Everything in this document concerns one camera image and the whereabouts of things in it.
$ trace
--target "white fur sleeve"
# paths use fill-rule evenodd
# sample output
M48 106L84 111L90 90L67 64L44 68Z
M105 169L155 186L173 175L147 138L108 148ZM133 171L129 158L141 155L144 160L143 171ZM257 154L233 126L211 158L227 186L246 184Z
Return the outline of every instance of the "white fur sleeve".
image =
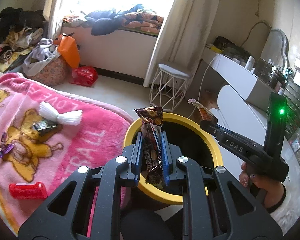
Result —
M300 216L300 194L294 189L294 185L285 185L287 195L282 205L270 215L279 224L285 234Z

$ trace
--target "yellow trash can rim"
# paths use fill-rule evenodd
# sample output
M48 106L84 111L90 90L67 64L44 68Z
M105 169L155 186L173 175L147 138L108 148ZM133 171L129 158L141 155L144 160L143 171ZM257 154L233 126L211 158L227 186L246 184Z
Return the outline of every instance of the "yellow trash can rim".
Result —
M163 113L163 122L174 122L183 125L184 127L189 128L190 130L194 131L199 137L206 143L208 146L214 167L223 165L222 156L218 147L218 144L215 142L213 137L206 133L205 131L200 129L200 126L191 121L188 118L185 118L181 115L172 114L172 113ZM132 125L128 128L128 131L126 133L126 136L124 138L123 146L126 147L128 145L132 144L132 140L135 137L135 135L140 131L141 129L142 121L141 119L135 120ZM140 175L140 181L138 184L138 188L148 195L149 197L158 200L160 202L163 202L165 204L170 205L182 205L182 196L179 195L173 195L170 193L166 193L160 189L157 189L153 185L146 183L146 179Z

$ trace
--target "red cylinder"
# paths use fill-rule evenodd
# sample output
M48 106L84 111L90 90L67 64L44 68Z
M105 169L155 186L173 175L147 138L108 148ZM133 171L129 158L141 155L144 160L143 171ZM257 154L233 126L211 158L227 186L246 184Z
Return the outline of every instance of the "red cylinder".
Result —
M42 182L9 185L9 192L16 199L46 199L47 189Z

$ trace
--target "pink blanket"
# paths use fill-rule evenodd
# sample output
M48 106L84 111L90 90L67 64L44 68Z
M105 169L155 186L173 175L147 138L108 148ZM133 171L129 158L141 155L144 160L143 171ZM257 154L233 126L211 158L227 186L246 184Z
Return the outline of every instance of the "pink blanket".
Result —
M42 200L17 200L10 196L10 183L42 181L51 194L81 165L95 168L122 152L125 133L132 118L123 110L97 101L49 89L9 73L0 78L0 140L15 146L0 159L0 216L17 234L20 225ZM49 102L59 113L82 110L78 126L62 126L39 136L33 122L42 120L39 104ZM122 191L122 205L127 200Z

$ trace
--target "black wristband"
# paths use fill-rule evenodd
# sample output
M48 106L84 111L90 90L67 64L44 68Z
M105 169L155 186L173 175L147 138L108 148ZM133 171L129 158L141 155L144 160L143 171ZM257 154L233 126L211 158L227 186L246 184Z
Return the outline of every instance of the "black wristband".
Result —
M282 205L282 203L284 202L284 200L286 198L286 195L287 195L286 187L284 185L282 185L282 186L283 186L283 189L284 189L283 196L282 196L282 198L280 199L280 201L277 204L275 204L272 207L267 208L267 211L269 213L272 213L275 210L277 210Z

